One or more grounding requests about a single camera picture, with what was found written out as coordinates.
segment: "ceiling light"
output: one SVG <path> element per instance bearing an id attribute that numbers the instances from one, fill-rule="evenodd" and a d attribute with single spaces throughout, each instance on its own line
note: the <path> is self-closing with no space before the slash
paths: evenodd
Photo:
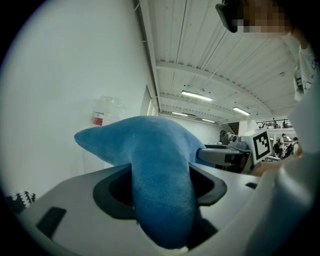
<path id="1" fill-rule="evenodd" d="M 206 121 L 206 122 L 210 122 L 210 123 L 215 123 L 215 121 L 211 121 L 211 120 L 207 120 L 207 119 L 202 119 L 203 121 Z"/>
<path id="2" fill-rule="evenodd" d="M 195 98 L 198 98 L 198 99 L 201 99 L 201 100 L 205 100 L 205 101 L 208 101 L 208 102 L 212 101 L 212 98 L 209 98 L 209 97 L 206 97 L 206 96 L 197 94 L 197 93 L 193 93 L 193 92 L 190 92 L 190 91 L 185 91 L 185 90 L 183 90 L 183 91 L 182 91 L 182 95 L 186 95 L 186 96 L 190 96 L 190 97 L 195 97 Z"/>
<path id="3" fill-rule="evenodd" d="M 240 109 L 240 108 L 238 108 L 238 107 L 236 107 L 236 106 L 235 106 L 233 109 L 234 109 L 235 111 L 238 111 L 238 112 L 246 115 L 246 116 L 250 116 L 250 115 L 251 115 L 250 113 L 248 113 L 248 112 L 246 112 L 246 111 L 244 111 L 244 110 L 242 110 L 242 109 Z"/>
<path id="4" fill-rule="evenodd" d="M 183 117 L 187 117 L 187 114 L 181 114 L 181 113 L 176 113 L 176 112 L 172 112 L 172 114 L 174 115 L 179 115 L 179 116 L 183 116 Z"/>

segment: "stuffed animal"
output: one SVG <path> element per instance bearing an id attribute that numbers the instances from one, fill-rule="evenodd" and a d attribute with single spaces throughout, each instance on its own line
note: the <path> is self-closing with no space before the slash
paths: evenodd
<path id="1" fill-rule="evenodd" d="M 175 121 L 137 116 L 74 136 L 85 150 L 114 165 L 131 164 L 132 202 L 137 221 L 159 246 L 186 246 L 196 218 L 197 199 L 189 163 L 205 146 Z"/>

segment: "white wall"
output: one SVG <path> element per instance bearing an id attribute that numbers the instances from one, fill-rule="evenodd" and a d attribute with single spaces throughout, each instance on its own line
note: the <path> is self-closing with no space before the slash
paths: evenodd
<path id="1" fill-rule="evenodd" d="M 46 2 L 15 39 L 1 74 L 6 195 L 27 190 L 39 197 L 92 168 L 73 136 L 91 126 L 96 100 L 117 97 L 125 117 L 137 116 L 152 84 L 129 0 Z"/>
<path id="2" fill-rule="evenodd" d="M 203 144 L 215 144 L 220 140 L 220 131 L 224 127 L 219 125 L 206 124 L 182 118 L 175 118 L 164 115 L 165 118 L 176 121 L 189 132 L 195 135 Z"/>
<path id="3" fill-rule="evenodd" d="M 228 124 L 222 124 L 220 126 L 221 126 L 221 129 L 224 129 L 227 133 L 232 133 L 232 134 L 235 133 Z"/>
<path id="4" fill-rule="evenodd" d="M 239 122 L 239 130 L 238 135 L 242 136 L 248 131 L 248 121 L 240 121 Z"/>
<path id="5" fill-rule="evenodd" d="M 158 106 L 157 105 L 153 105 L 153 108 L 152 108 L 152 116 L 159 116 L 159 109 L 158 109 Z"/>
<path id="6" fill-rule="evenodd" d="M 144 90 L 143 98 L 142 98 L 140 116 L 147 116 L 148 115 L 150 103 L 151 103 L 151 96 L 148 91 L 148 87 L 146 86 L 145 90 Z"/>
<path id="7" fill-rule="evenodd" d="M 248 121 L 247 128 L 248 128 L 248 131 L 252 131 L 252 130 L 259 129 L 259 126 L 257 125 L 256 120 L 250 120 Z"/>

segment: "black opening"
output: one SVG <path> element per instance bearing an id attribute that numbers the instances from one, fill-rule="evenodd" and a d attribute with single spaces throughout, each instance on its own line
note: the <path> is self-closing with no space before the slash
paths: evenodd
<path id="1" fill-rule="evenodd" d="M 51 207 L 41 218 L 36 227 L 51 239 L 66 212 L 66 209 Z"/>
<path id="2" fill-rule="evenodd" d="M 221 180 L 214 177 L 213 175 L 205 175 L 202 174 L 199 170 L 195 170 L 194 168 L 190 167 L 190 178 L 193 185 L 195 197 L 199 199 L 200 197 L 208 194 L 209 192 L 214 192 L 215 196 L 217 194 L 222 194 L 219 196 L 218 199 L 220 199 L 227 191 L 227 186 L 223 184 L 223 190 L 214 189 L 215 188 L 215 182 L 220 182 Z M 117 201 L 127 205 L 132 206 L 132 177 L 131 177 L 131 171 L 127 171 L 126 173 L 122 174 L 121 176 L 118 176 L 115 178 L 110 184 L 109 184 L 109 193 L 110 195 L 116 199 Z M 200 205 L 208 205 L 208 203 L 202 203 L 201 200 L 198 200 Z"/>
<path id="3" fill-rule="evenodd" d="M 193 168 L 189 168 L 190 170 L 190 178 L 193 185 L 195 197 L 199 198 L 206 193 L 210 192 L 214 187 L 215 184 L 211 179 L 208 179 L 200 172 L 195 171 Z"/>
<path id="4" fill-rule="evenodd" d="M 230 165 L 225 169 L 227 172 L 240 174 L 242 172 L 242 168 L 239 165 L 234 164 Z"/>
<path id="5" fill-rule="evenodd" d="M 245 184 L 247 187 L 249 187 L 249 188 L 252 188 L 252 189 L 256 189 L 256 187 L 257 187 L 257 184 L 256 183 L 253 183 L 253 182 L 249 182 L 249 183 L 247 183 L 247 184 Z"/>
<path id="6" fill-rule="evenodd" d="M 227 192 L 227 185 L 212 174 L 189 164 L 190 179 L 199 206 L 211 206 Z M 109 216 L 120 220 L 135 220 L 136 212 L 132 202 L 132 172 L 128 166 L 98 182 L 93 189 L 97 206 Z M 193 249 L 218 230 L 207 220 L 196 218 L 194 228 L 187 240 L 187 247 Z"/>
<path id="7" fill-rule="evenodd" d="M 212 144 L 206 144 L 204 145 L 207 149 L 220 149 L 220 150 L 225 150 L 227 149 L 227 146 L 223 145 L 212 145 Z"/>
<path id="8" fill-rule="evenodd" d="M 116 178 L 109 185 L 109 192 L 118 201 L 132 206 L 131 171 Z"/>
<path id="9" fill-rule="evenodd" d="M 240 165 L 242 160 L 242 154 L 226 154 L 224 158 L 225 163 L 230 163 L 232 165 Z"/>

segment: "corrugated ceiling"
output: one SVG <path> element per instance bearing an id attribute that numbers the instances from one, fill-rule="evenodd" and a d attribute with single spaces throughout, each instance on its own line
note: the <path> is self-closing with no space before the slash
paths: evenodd
<path id="1" fill-rule="evenodd" d="M 153 54 L 156 65 L 165 67 L 156 68 L 161 108 L 223 122 L 243 118 L 233 110 L 235 106 L 258 117 L 285 115 L 296 105 L 296 52 L 288 48 L 290 39 L 227 31 L 215 9 L 219 2 L 148 0 Z M 193 68 L 192 72 L 184 67 Z M 213 101 L 184 98 L 182 90 Z"/>

